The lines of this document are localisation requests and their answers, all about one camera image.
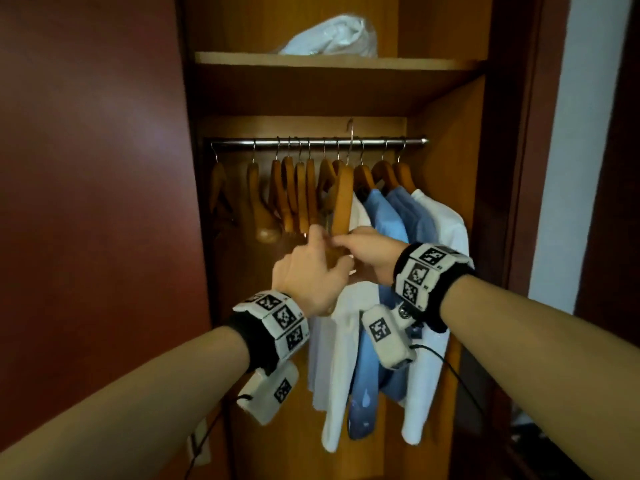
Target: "white plastic bag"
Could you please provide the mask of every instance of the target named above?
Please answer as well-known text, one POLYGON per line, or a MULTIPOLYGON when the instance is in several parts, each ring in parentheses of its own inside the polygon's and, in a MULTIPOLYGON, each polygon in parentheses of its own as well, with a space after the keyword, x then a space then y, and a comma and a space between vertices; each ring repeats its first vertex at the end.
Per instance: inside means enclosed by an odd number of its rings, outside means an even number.
POLYGON ((279 54, 378 56, 378 37, 361 16, 338 15, 293 37, 279 54))

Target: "hand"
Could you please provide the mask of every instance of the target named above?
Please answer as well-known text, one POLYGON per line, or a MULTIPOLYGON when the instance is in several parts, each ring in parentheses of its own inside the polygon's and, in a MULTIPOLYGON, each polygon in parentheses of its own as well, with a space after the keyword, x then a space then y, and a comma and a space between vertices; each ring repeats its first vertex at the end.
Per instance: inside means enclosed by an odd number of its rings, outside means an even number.
POLYGON ((343 246, 360 261, 356 262, 356 281, 372 281, 391 286, 394 282, 394 267, 409 244, 379 234, 368 226, 357 227, 350 234, 331 238, 332 246, 343 246))
POLYGON ((327 269, 327 239, 322 226, 312 225, 308 243, 296 247, 273 266, 271 288, 292 297, 306 317, 321 315, 334 304, 353 269, 350 256, 342 256, 333 269, 327 269))

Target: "wooden shelf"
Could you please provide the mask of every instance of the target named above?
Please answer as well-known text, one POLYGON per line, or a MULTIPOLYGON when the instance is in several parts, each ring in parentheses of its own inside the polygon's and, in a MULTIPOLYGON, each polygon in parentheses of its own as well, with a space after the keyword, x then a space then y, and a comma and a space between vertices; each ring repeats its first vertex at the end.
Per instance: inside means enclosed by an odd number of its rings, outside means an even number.
POLYGON ((204 114, 409 116, 478 76, 479 61, 196 52, 204 114))

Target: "person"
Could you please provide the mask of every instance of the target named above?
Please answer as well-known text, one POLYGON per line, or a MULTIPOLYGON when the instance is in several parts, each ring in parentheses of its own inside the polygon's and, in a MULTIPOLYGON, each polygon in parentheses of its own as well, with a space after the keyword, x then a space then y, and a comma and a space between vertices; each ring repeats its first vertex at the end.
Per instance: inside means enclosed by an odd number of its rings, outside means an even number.
MULTIPOLYGON (((273 267, 272 288, 305 316, 352 280, 394 282, 407 244, 357 228, 273 267), (347 248, 328 269, 327 246, 347 248)), ((574 316, 461 274, 439 313, 494 379, 588 475, 640 478, 640 349, 574 316)), ((140 366, 0 454, 3 479, 149 478, 256 362, 264 344, 220 326, 140 366)))

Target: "closet door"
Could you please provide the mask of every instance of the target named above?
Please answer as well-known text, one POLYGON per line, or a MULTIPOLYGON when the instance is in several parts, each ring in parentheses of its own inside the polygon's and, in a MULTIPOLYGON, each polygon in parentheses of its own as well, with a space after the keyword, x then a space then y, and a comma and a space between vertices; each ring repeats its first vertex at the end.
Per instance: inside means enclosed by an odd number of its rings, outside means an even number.
POLYGON ((174 0, 0 0, 0 66, 1 451, 210 325, 174 0))

